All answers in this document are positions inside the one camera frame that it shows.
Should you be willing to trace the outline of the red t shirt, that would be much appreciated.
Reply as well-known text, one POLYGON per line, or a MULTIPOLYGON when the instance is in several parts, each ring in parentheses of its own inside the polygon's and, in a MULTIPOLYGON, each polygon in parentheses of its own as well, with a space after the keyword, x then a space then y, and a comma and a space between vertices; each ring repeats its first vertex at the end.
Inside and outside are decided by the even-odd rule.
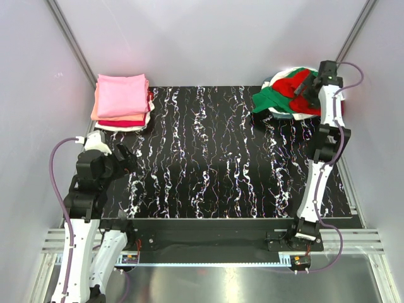
POLYGON ((290 109, 294 115, 305 114, 320 116, 320 108, 315 108, 310 105, 308 98, 303 96, 303 93, 307 90, 306 87, 304 87, 300 93, 295 92, 308 76, 316 77, 317 75, 318 72, 315 69, 296 68, 274 81, 271 88, 280 94, 282 102, 286 103, 287 108, 290 109))

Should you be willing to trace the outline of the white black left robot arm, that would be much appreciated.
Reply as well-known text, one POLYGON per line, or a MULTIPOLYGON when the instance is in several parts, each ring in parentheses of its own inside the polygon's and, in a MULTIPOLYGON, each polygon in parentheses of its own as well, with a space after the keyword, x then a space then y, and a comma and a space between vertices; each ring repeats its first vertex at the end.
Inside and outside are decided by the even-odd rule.
POLYGON ((117 149, 121 159, 101 146, 86 148, 78 155, 68 194, 57 196, 65 235, 52 302, 105 302, 118 256, 137 243, 132 221, 102 218, 109 186, 137 168, 136 155, 122 143, 117 149))

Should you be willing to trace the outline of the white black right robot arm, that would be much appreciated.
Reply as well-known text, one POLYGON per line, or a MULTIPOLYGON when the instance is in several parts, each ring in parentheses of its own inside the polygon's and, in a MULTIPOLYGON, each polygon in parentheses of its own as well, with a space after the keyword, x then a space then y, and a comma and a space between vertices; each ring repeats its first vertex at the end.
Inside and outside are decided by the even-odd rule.
POLYGON ((297 251, 320 240, 320 227, 325 226, 320 211, 326 183, 352 133, 343 121, 343 79, 319 72, 316 78, 308 77, 304 84, 306 87, 299 90, 318 98, 321 122, 309 143, 309 175, 303 199, 285 236, 286 244, 297 251))

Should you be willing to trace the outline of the white t shirt in basket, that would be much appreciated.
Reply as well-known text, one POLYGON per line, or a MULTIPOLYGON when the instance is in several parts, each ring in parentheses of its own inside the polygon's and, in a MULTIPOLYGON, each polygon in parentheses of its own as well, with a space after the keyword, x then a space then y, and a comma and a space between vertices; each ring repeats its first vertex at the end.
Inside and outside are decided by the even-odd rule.
POLYGON ((263 93, 258 93, 259 109, 268 109, 275 119, 294 119, 296 121, 319 116, 321 111, 310 107, 308 100, 295 90, 308 76, 317 76, 318 71, 306 67, 294 67, 278 72, 264 80, 263 93))

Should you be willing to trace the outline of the dark red shirt in basket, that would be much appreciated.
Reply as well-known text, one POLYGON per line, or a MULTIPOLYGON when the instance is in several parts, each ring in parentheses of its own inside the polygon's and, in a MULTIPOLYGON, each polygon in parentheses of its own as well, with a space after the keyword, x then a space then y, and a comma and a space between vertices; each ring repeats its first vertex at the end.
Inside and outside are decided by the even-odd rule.
POLYGON ((345 100, 341 100, 340 101, 340 111, 341 111, 341 116, 342 117, 343 117, 344 111, 345 111, 344 107, 345 107, 345 100))

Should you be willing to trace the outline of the folded white shirt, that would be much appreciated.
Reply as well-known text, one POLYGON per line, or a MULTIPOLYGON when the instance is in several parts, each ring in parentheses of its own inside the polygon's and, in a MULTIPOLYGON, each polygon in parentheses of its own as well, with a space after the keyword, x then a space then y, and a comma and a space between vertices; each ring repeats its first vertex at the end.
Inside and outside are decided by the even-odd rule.
POLYGON ((95 122, 95 128, 106 131, 140 131, 145 129, 150 120, 151 112, 155 109, 152 101, 148 103, 148 112, 127 117, 102 119, 95 122))

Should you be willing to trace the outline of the folded magenta shirt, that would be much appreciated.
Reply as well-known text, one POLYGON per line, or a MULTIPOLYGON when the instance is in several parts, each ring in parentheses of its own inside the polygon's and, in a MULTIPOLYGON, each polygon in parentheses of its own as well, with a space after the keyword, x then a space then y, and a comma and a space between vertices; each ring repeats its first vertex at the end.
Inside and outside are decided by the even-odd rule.
MULTIPOLYGON (((154 93, 149 91, 148 92, 148 97, 147 100, 150 103, 153 103, 154 99, 154 93)), ((149 113, 146 114, 146 117, 143 121, 97 121, 95 123, 96 128, 100 129, 107 129, 107 128, 123 128, 123 129, 129 129, 129 128, 143 128, 148 125, 151 119, 151 110, 149 113)))

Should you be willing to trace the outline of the folded peach shirt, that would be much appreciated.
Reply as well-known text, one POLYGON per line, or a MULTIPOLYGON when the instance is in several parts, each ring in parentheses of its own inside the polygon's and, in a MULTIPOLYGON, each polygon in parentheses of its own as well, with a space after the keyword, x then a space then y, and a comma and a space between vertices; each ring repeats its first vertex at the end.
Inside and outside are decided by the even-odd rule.
POLYGON ((153 110, 155 107, 153 103, 147 102, 146 112, 129 115, 129 116, 119 116, 119 117, 110 117, 110 118, 101 118, 98 116, 98 85, 95 89, 95 103, 92 109, 92 113, 90 115, 91 120, 93 121, 143 121, 146 117, 146 114, 153 110))

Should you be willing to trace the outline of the green t shirt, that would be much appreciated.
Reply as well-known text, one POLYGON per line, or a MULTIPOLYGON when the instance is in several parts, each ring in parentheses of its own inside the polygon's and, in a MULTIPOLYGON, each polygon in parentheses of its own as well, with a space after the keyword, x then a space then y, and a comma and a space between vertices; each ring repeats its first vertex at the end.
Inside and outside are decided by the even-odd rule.
MULTIPOLYGON (((285 76, 282 79, 292 78, 297 73, 303 70, 305 70, 305 68, 303 67, 283 70, 281 71, 281 73, 283 73, 285 76)), ((295 114, 295 111, 293 111, 289 106, 289 103, 292 100, 292 98, 286 97, 278 90, 275 90, 273 88, 274 85, 275 82, 271 86, 261 89, 260 92, 252 96, 252 101, 254 104, 254 109, 252 110, 252 112, 259 113, 269 109, 270 107, 274 107, 277 110, 281 110, 290 114, 295 114)))

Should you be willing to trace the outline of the folded light pink shirt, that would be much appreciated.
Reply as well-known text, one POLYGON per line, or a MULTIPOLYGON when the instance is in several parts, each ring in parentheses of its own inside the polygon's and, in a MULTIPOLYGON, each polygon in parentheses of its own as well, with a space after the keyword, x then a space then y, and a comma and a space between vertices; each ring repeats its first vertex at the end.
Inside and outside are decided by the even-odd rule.
POLYGON ((129 116, 146 112, 149 82, 136 76, 98 76, 98 116, 129 116))

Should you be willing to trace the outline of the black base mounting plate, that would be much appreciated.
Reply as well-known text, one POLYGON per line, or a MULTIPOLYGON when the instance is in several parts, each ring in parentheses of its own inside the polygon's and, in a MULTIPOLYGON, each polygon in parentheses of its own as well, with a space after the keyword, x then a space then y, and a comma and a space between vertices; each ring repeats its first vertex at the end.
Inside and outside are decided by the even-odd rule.
POLYGON ((126 249, 139 241, 145 253, 230 247, 305 251, 323 246, 318 223, 291 218, 105 218, 100 228, 129 232, 126 249))

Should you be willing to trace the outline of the black marbled table mat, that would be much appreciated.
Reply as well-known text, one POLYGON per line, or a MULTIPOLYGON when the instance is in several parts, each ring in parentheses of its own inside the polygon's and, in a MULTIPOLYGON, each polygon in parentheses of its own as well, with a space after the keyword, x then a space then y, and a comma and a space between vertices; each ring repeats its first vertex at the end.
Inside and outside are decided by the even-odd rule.
POLYGON ((138 167, 114 181, 103 217, 291 218, 308 176, 319 119, 254 117, 256 86, 153 87, 144 131, 106 132, 138 167))

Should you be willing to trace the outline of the aluminium frame rail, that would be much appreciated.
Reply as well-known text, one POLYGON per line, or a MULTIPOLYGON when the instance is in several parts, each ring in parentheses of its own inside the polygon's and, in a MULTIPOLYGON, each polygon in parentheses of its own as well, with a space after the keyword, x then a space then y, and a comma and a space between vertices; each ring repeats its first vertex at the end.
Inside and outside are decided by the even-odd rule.
POLYGON ((164 251, 147 253, 141 251, 141 243, 134 242, 134 247, 124 248, 120 253, 117 264, 120 266, 139 263, 141 266, 243 266, 243 267, 286 267, 295 263, 296 258, 326 256, 334 260, 338 253, 342 254, 383 254, 384 248, 375 230, 343 229, 340 233, 325 229, 321 232, 322 247, 305 251, 291 249, 277 251, 271 249, 251 248, 216 248, 164 251))

